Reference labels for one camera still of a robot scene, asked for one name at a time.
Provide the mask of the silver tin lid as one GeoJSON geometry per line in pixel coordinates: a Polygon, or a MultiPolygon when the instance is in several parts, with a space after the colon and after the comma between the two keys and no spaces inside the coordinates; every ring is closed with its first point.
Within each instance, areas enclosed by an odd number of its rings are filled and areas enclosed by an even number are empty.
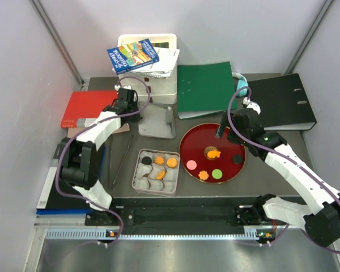
{"type": "Polygon", "coordinates": [[[142,119],[138,122],[138,133],[141,136],[175,138],[175,118],[170,105],[149,103],[140,115],[142,119]]]}

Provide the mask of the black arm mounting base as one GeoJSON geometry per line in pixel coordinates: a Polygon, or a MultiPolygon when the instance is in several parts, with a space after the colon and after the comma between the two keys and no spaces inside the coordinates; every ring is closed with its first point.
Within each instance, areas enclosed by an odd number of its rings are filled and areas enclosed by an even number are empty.
{"type": "Polygon", "coordinates": [[[255,197],[148,197],[115,198],[111,208],[124,221],[126,233],[196,233],[266,225],[252,211],[255,197]]]}

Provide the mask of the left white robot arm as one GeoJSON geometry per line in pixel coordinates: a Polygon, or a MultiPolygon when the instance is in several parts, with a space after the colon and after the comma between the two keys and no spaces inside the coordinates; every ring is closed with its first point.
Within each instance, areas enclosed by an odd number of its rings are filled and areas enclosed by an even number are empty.
{"type": "Polygon", "coordinates": [[[143,110],[138,106],[138,94],[134,89],[119,87],[117,98],[89,127],[61,142],[62,152],[55,175],[57,192],[84,200],[98,211],[97,217],[107,225],[116,221],[117,211],[111,207],[112,196],[100,182],[105,142],[125,124],[139,122],[143,110]]]}

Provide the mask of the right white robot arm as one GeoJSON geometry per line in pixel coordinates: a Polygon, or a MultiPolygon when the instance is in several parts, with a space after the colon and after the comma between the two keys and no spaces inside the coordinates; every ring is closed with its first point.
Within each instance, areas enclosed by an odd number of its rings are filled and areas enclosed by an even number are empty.
{"type": "Polygon", "coordinates": [[[276,131],[265,131],[258,105],[250,102],[231,113],[226,110],[216,131],[221,138],[226,128],[229,142],[244,146],[255,157],[278,172],[301,196],[304,204],[286,201],[273,194],[257,197],[250,212],[259,224],[270,220],[297,227],[321,247],[340,238],[340,192],[317,176],[276,131]]]}

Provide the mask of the orange round waffle cookie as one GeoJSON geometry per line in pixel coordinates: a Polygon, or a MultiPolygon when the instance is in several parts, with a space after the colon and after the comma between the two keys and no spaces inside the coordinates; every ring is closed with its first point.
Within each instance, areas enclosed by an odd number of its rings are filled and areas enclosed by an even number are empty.
{"type": "Polygon", "coordinates": [[[169,168],[176,168],[178,165],[177,159],[176,158],[169,158],[167,160],[167,167],[169,168]]]}

